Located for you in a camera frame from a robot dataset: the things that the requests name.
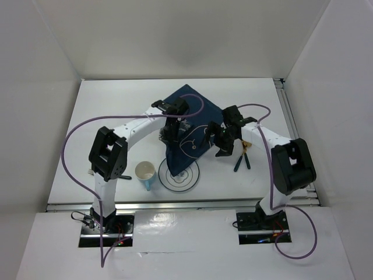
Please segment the blue whale placemat cloth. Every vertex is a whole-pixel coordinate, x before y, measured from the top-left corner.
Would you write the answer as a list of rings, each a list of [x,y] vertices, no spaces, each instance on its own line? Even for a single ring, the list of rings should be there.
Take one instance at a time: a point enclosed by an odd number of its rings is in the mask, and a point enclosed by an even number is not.
[[[204,107],[198,115],[182,120],[176,143],[166,145],[166,164],[172,176],[179,175],[212,147],[213,136],[210,137],[208,143],[202,143],[208,124],[211,121],[219,125],[223,123],[222,109],[188,84],[167,97],[165,102],[172,103],[178,97],[188,103],[187,114],[197,112],[201,103],[204,103]]]

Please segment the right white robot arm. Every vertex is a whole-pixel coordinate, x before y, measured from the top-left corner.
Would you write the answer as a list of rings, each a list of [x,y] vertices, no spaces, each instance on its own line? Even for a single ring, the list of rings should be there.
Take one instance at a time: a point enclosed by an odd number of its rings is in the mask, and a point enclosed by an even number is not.
[[[280,212],[288,205],[293,192],[303,189],[316,180],[316,171],[308,145],[301,138],[291,139],[265,128],[261,121],[271,113],[269,107],[249,103],[267,110],[259,118],[244,118],[239,109],[241,106],[230,106],[222,110],[223,124],[211,121],[205,132],[203,143],[213,137],[213,143],[219,148],[216,157],[231,156],[235,140],[245,141],[263,150],[269,165],[270,190],[255,206],[249,223],[261,229],[268,228]]]

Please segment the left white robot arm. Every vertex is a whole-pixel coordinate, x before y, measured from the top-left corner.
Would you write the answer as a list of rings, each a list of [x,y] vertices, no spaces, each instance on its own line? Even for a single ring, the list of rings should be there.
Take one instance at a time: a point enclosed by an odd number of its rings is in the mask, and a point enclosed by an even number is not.
[[[174,146],[182,116],[188,111],[187,101],[180,97],[172,103],[158,100],[139,118],[114,129],[103,126],[97,131],[89,161],[99,197],[94,199],[90,214],[99,231],[107,233],[115,226],[116,186],[127,167],[130,148],[156,130],[160,130],[160,140],[166,146]]]

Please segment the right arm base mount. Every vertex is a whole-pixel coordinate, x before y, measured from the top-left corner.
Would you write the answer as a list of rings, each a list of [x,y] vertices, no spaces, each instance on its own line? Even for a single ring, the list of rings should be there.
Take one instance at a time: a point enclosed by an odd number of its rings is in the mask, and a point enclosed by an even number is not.
[[[238,230],[240,245],[291,243],[291,234],[284,211],[275,214],[274,218],[259,221],[254,212],[237,212],[232,226]]]

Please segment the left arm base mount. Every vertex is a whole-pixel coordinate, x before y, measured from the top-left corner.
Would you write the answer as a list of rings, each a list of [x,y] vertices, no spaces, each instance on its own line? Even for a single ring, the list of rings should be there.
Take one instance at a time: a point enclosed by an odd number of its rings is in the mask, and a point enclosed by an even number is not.
[[[73,211],[71,219],[81,223],[79,248],[100,247],[100,225],[90,215]],[[135,215],[125,213],[117,215],[103,229],[103,247],[132,247]]]

